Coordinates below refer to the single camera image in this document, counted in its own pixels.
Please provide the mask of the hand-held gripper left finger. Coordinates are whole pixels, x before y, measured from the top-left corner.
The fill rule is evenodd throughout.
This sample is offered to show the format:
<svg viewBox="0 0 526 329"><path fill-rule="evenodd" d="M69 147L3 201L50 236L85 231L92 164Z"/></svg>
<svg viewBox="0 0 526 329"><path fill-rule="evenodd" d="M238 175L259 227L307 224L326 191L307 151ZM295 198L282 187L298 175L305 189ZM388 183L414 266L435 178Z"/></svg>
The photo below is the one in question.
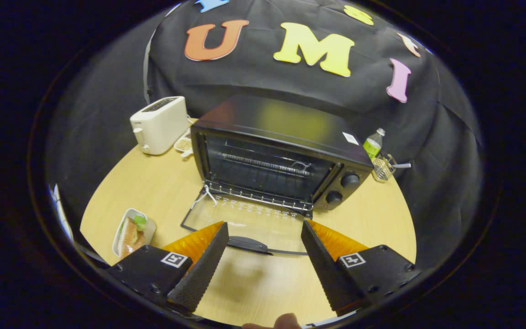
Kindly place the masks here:
<svg viewBox="0 0 526 329"><path fill-rule="evenodd" d="M153 304L189 316L198 308L228 240L228 225L219 221L162 248L144 245L108 273Z"/></svg>

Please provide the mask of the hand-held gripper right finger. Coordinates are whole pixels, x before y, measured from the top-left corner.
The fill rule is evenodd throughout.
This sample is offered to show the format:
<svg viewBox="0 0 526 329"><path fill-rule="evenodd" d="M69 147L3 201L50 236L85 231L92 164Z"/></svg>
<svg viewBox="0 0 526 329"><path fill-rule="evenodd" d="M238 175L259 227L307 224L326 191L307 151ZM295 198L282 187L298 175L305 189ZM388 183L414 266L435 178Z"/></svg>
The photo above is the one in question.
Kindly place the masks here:
<svg viewBox="0 0 526 329"><path fill-rule="evenodd" d="M338 316L392 300L421 275L390 246L367 247L315 221L303 223L301 241Z"/></svg>

